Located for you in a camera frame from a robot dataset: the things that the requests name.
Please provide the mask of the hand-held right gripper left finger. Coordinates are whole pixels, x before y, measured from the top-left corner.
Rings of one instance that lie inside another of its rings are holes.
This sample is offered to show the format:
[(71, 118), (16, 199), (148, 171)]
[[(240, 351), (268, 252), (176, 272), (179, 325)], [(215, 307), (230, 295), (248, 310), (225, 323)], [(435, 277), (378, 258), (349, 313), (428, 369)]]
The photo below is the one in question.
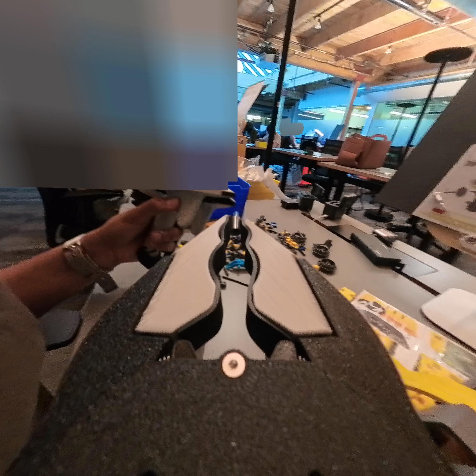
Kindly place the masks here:
[(229, 217), (223, 216), (175, 252), (135, 332), (187, 340), (195, 349), (217, 336), (223, 322), (219, 274), (228, 242)]

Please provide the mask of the person's left hand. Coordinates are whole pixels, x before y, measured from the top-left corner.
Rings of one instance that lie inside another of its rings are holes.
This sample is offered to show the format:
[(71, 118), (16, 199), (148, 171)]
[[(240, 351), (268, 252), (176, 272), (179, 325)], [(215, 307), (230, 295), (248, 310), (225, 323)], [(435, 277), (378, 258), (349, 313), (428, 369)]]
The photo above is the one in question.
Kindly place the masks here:
[(182, 236), (182, 230), (171, 227), (154, 230), (159, 214), (178, 211), (179, 199), (150, 199), (143, 204), (108, 220), (88, 233), (81, 244), (93, 262), (108, 271), (116, 266), (137, 261), (142, 247), (153, 251), (171, 252)]

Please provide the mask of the yellow toy vehicle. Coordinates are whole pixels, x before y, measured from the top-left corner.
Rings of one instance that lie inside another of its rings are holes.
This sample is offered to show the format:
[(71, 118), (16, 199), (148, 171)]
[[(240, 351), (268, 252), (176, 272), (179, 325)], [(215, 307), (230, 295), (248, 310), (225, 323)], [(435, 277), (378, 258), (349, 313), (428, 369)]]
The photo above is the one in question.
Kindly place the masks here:
[(406, 390), (416, 391), (436, 404), (420, 410), (421, 420), (433, 436), (448, 437), (475, 453), (476, 393), (447, 376), (436, 376), (406, 369), (392, 359)]

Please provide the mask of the black flat power bank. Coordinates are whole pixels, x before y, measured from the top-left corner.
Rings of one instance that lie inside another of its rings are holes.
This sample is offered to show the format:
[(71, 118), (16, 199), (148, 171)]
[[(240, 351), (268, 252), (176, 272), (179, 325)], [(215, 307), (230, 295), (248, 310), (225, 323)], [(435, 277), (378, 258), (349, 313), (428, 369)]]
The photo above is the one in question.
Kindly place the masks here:
[(404, 263), (389, 247), (375, 235), (356, 231), (350, 234), (350, 241), (375, 266), (387, 267), (400, 271)]

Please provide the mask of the pile of small toy pieces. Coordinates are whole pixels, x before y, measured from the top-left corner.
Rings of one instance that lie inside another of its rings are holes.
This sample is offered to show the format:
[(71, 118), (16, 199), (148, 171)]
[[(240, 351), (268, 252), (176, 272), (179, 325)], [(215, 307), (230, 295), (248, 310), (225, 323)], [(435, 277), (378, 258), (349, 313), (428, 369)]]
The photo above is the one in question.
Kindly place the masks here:
[[(293, 254), (301, 254), (303, 256), (305, 255), (307, 241), (305, 233), (302, 233), (300, 231), (292, 233), (286, 230), (279, 232), (277, 230), (277, 223), (273, 221), (267, 221), (264, 215), (261, 215), (256, 219), (255, 225), (265, 233), (275, 235), (276, 240)], [(242, 228), (241, 236), (232, 237), (230, 235), (225, 250), (225, 265), (234, 259), (244, 259), (246, 261), (247, 252), (245, 248), (245, 240), (246, 238), (244, 236), (244, 231), (242, 230)], [(231, 274), (239, 276), (247, 269), (227, 270), (225, 269), (225, 265), (219, 275), (219, 282), (222, 289), (226, 288), (228, 281), (246, 286), (246, 283), (242, 282), (237, 277), (232, 277)]]

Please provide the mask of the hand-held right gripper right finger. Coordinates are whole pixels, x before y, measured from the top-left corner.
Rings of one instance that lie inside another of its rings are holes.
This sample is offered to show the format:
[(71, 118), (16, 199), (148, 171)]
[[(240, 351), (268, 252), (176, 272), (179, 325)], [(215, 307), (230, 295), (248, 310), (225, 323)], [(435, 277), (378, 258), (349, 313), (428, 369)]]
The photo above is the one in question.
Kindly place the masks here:
[(247, 289), (247, 330), (263, 352), (281, 341), (305, 352), (301, 340), (331, 336), (333, 329), (298, 259), (248, 219), (241, 221)]

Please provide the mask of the brown bag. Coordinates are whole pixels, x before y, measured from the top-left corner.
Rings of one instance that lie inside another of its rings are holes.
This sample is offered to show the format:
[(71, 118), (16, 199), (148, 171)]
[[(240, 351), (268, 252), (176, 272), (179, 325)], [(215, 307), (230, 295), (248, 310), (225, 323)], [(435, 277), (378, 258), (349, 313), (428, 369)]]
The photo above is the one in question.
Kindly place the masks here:
[(344, 140), (336, 164), (360, 170), (380, 168), (390, 145), (391, 142), (384, 134), (369, 137), (355, 133)]

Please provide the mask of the person's shirt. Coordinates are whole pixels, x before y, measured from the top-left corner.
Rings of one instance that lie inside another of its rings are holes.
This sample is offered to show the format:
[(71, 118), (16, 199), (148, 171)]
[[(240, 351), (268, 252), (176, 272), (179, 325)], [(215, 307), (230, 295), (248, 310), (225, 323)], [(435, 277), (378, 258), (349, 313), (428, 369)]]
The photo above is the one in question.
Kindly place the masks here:
[(0, 473), (27, 444), (36, 412), (45, 342), (37, 318), (0, 287)]

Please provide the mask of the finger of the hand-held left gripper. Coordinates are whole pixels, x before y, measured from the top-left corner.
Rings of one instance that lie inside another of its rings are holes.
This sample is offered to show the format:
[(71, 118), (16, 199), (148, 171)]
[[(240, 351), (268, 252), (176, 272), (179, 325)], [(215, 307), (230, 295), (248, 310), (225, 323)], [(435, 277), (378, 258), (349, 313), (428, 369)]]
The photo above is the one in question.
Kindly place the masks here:
[(235, 206), (235, 193), (227, 190), (181, 190), (178, 191), (180, 208), (178, 227), (198, 235), (209, 222), (215, 210)]

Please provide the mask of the white rounded pad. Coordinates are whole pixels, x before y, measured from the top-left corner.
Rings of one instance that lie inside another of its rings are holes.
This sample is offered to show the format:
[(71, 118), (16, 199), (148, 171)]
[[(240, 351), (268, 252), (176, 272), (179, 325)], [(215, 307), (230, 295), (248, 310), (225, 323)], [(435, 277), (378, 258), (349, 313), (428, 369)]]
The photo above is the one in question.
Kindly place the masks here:
[(476, 295), (451, 288), (421, 306), (422, 314), (466, 346), (476, 349)]

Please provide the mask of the instruction booklet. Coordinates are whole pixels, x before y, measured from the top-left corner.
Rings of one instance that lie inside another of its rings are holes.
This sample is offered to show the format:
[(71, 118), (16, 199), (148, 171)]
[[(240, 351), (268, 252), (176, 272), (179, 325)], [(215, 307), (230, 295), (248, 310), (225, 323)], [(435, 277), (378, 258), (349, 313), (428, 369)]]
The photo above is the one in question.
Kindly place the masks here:
[(463, 235), (476, 232), (476, 146), (470, 146), (413, 215)]

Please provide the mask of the clear plastic bags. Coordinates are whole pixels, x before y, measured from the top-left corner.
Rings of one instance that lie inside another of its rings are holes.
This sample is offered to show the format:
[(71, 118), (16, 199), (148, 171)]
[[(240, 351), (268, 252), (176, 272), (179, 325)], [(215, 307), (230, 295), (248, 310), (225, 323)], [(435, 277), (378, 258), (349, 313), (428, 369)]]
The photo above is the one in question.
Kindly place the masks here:
[(289, 201), (287, 197), (278, 186), (278, 183), (273, 178), (273, 171), (271, 169), (264, 170), (262, 165), (256, 165), (252, 160), (238, 156), (238, 177), (248, 183), (262, 182), (270, 190), (275, 193), (275, 199)]

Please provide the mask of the blue plastic bin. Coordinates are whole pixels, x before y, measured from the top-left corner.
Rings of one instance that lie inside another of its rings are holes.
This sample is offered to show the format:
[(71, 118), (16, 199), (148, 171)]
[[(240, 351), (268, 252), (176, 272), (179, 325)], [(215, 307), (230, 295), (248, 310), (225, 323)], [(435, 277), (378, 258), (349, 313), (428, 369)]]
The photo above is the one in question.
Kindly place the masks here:
[(227, 209), (227, 215), (233, 215), (235, 212), (238, 212), (239, 216), (242, 217), (247, 202), (250, 184), (241, 178), (237, 178), (236, 181), (228, 182), (229, 189), (235, 193), (235, 205)]

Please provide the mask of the printed sticker sheet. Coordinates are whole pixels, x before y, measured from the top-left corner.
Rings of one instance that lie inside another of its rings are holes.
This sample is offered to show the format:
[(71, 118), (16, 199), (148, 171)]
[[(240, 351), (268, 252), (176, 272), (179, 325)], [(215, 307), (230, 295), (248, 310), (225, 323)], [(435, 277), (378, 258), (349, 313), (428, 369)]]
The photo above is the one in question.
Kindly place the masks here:
[(366, 290), (355, 295), (351, 304), (404, 368), (448, 377), (475, 389), (475, 354)]

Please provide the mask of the black charging dock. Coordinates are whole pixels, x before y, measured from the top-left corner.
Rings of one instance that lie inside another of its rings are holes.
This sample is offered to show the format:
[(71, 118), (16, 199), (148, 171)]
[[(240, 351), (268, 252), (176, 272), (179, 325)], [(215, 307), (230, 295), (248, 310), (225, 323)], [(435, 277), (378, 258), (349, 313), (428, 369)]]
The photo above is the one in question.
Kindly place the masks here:
[(357, 194), (345, 194), (339, 200), (327, 201), (324, 204), (323, 218), (331, 221), (340, 220), (352, 209), (357, 199)]

